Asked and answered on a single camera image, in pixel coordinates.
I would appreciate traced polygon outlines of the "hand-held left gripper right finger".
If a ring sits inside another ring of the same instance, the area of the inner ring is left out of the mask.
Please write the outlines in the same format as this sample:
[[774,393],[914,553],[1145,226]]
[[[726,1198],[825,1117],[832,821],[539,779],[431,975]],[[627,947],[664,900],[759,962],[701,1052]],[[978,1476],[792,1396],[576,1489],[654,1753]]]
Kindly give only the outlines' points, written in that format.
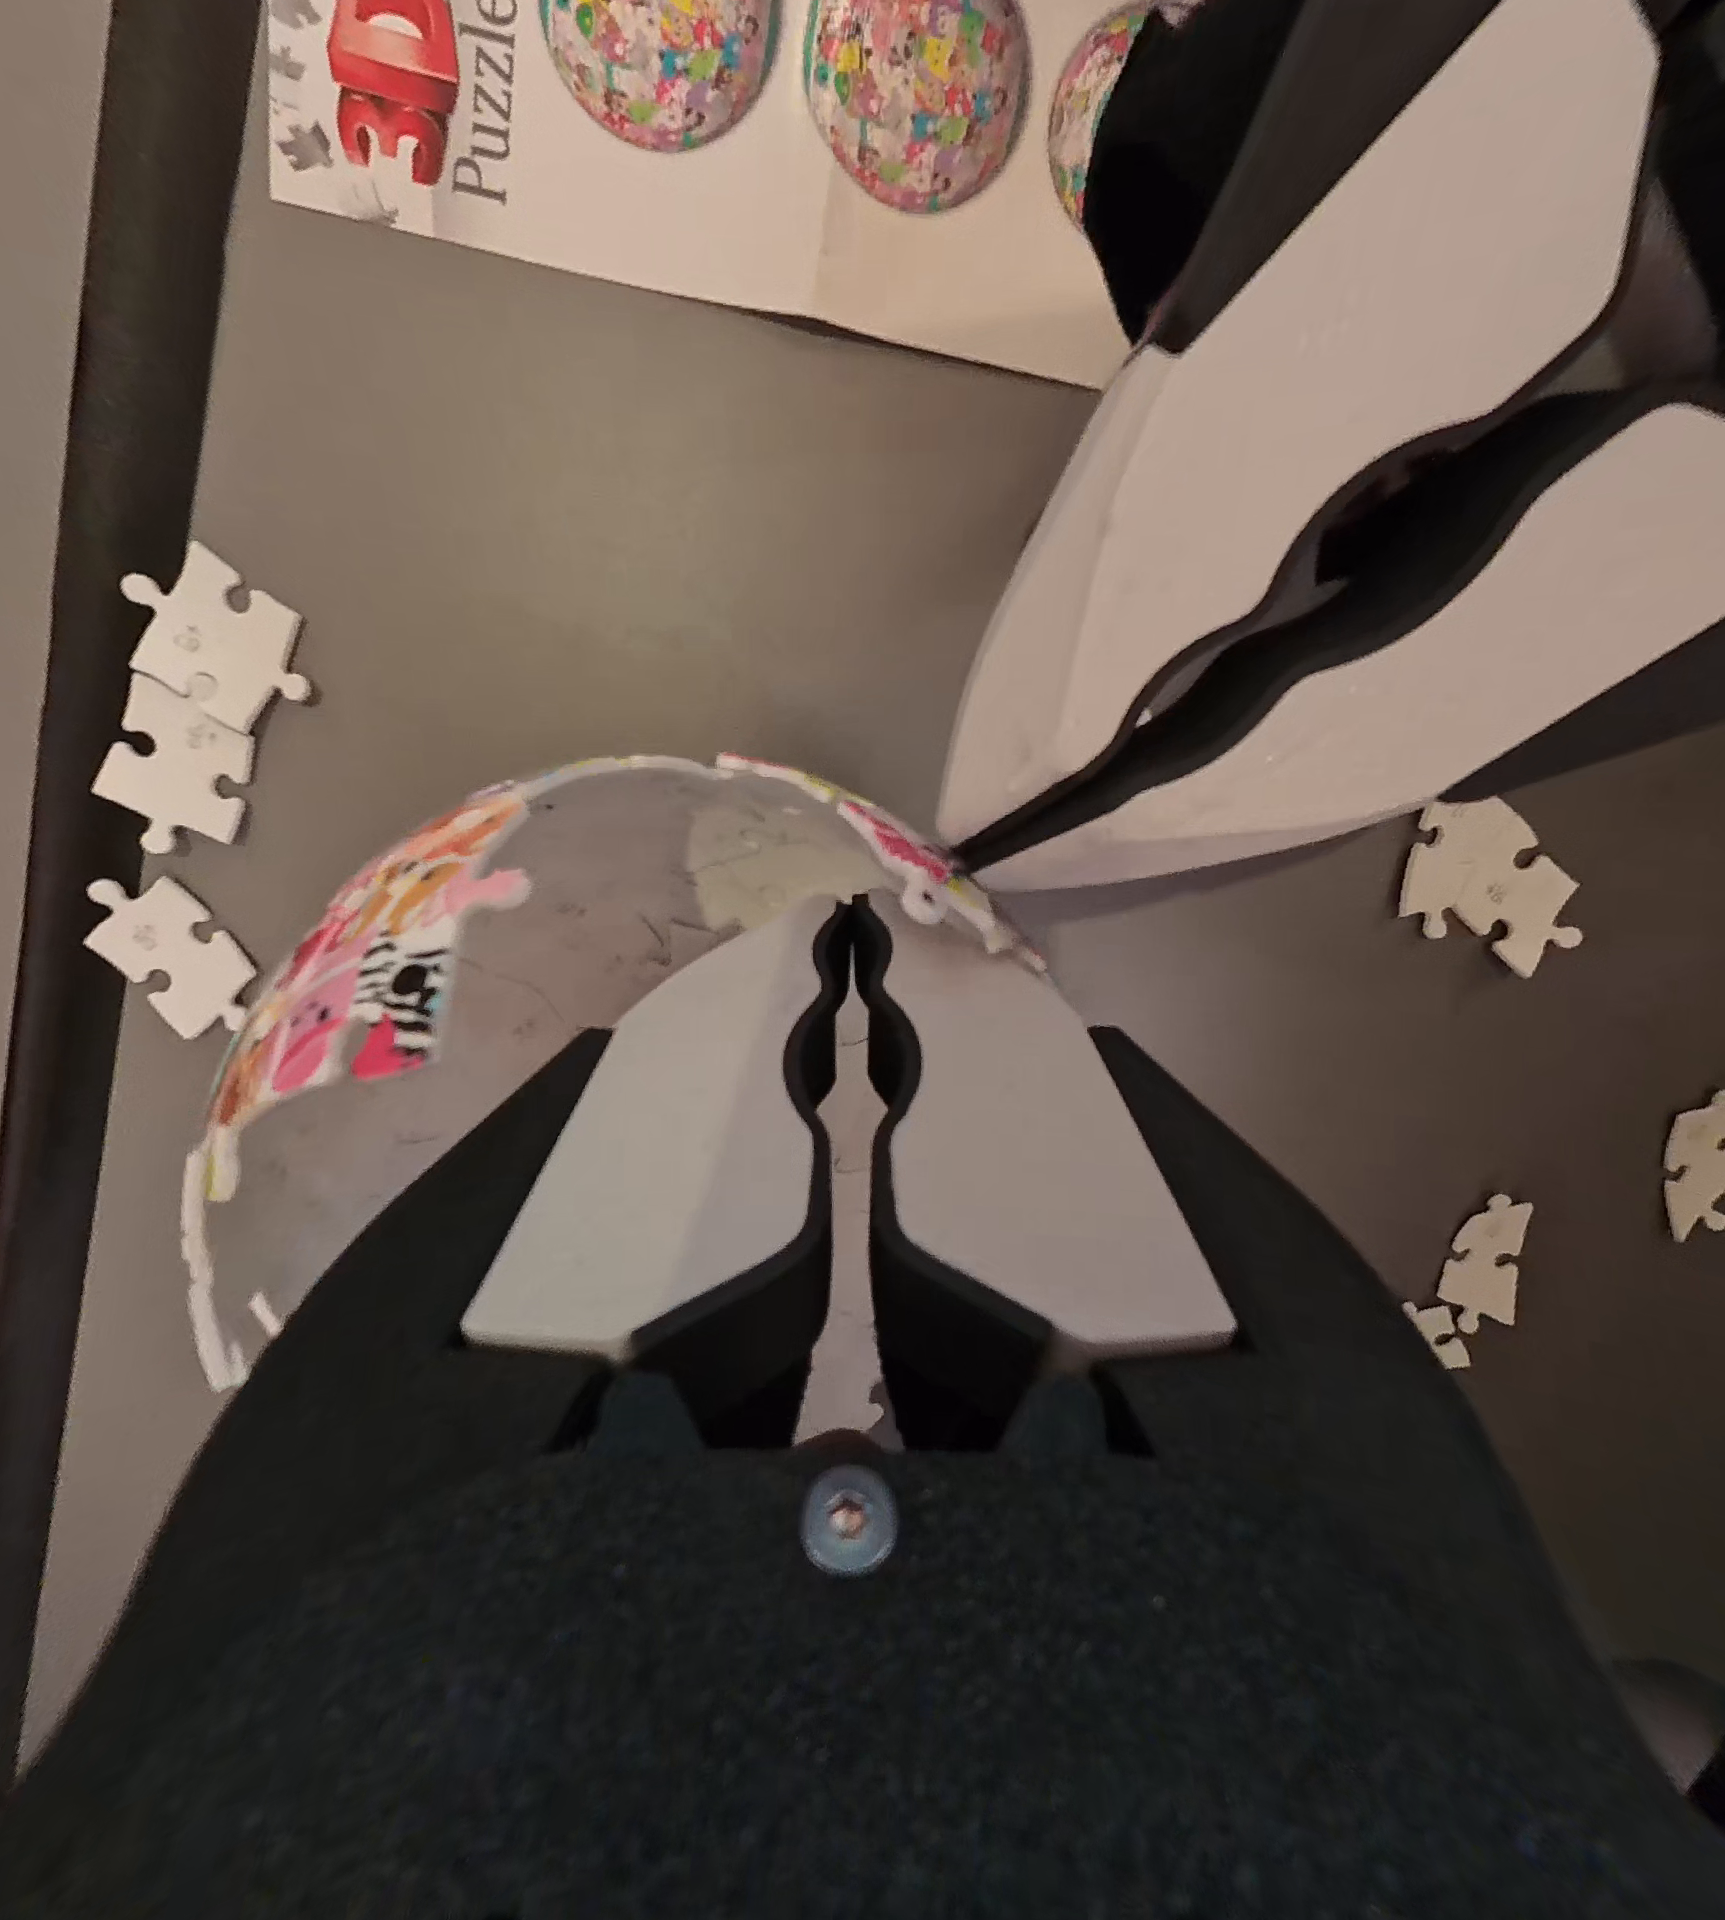
[[1232,1345],[1084,1014],[1027,959],[863,896],[875,1344],[909,1448],[989,1448],[1041,1381]]

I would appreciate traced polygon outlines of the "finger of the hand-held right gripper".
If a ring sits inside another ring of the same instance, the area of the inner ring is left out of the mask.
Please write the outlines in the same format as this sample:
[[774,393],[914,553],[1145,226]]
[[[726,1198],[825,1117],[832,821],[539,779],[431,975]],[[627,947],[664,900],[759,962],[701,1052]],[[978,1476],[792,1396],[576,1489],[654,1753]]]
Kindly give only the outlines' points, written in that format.
[[1605,323],[1659,44],[1643,5],[1297,5],[1187,267],[995,603],[938,827],[1052,833],[1170,671],[1361,485],[1505,414]]
[[1354,523],[1099,767],[973,839],[997,893],[1174,876],[1414,812],[1725,620],[1725,404],[1540,401]]

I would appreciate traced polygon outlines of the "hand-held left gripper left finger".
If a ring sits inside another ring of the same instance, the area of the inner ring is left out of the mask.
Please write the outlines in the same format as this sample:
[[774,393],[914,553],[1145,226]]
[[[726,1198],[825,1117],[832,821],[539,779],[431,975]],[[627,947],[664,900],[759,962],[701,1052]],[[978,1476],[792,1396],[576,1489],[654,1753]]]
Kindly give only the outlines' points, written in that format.
[[850,905],[706,939],[601,1032],[466,1308],[471,1385],[541,1448],[607,1385],[671,1391],[712,1448],[787,1448],[832,1296],[820,1106]]

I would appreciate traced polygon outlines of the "colourful puzzle ball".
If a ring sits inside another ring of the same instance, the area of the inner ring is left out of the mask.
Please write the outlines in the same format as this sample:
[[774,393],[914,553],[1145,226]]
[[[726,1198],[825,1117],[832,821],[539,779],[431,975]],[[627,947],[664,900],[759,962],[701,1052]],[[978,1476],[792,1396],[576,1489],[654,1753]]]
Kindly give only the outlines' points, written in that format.
[[877,888],[890,926],[1045,974],[950,851],[767,759],[585,759],[370,856],[255,995],[183,1166],[206,1388],[244,1388],[343,1246],[565,1043],[787,907]]

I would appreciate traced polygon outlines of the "puzzle instruction leaflet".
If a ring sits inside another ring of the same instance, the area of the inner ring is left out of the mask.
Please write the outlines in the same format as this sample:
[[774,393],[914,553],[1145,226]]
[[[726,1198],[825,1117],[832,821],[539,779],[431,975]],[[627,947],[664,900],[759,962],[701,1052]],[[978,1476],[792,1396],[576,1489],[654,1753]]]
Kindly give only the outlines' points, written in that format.
[[266,5],[274,201],[1099,391],[1123,5]]

